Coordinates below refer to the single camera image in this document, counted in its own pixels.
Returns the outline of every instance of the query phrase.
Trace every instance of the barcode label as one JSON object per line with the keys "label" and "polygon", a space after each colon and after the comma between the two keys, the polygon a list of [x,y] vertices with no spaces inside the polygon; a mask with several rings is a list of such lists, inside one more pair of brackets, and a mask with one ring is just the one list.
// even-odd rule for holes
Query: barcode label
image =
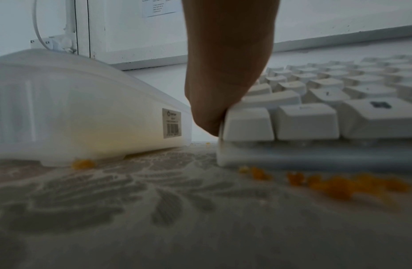
{"label": "barcode label", "polygon": [[163,137],[171,138],[182,136],[181,112],[163,109]]}

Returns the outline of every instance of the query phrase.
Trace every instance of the white frame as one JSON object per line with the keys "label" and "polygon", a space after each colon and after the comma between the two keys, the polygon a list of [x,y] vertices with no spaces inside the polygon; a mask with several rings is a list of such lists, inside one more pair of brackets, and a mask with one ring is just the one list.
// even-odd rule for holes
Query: white frame
{"label": "white frame", "polygon": [[[106,62],[121,70],[185,63],[186,42],[124,51],[107,51],[106,0],[75,0],[78,53]],[[292,27],[276,27],[286,36],[276,40],[273,52],[366,42],[412,36],[412,8],[353,18],[334,19]]]}

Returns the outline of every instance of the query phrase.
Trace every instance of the paper on wall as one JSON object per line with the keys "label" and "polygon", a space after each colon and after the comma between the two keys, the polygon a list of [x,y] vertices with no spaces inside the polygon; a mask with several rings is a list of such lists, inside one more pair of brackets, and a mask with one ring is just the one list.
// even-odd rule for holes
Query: paper on wall
{"label": "paper on wall", "polygon": [[181,0],[142,0],[143,18],[181,11]]}

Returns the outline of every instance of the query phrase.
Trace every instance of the sticker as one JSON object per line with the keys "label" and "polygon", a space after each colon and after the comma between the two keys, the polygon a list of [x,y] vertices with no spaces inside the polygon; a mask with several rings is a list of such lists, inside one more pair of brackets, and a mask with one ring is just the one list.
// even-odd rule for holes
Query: sticker
{"label": "sticker", "polygon": [[142,0],[142,17],[182,12],[181,0]]}
{"label": "sticker", "polygon": [[181,113],[163,109],[163,138],[182,136]]}

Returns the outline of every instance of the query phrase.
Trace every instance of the barcode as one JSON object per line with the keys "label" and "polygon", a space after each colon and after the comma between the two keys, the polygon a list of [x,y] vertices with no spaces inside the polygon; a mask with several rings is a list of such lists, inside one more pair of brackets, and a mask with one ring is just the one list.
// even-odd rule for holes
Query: barcode
{"label": "barcode", "polygon": [[167,124],[167,135],[175,135],[175,134],[179,134],[178,124],[168,123]]}

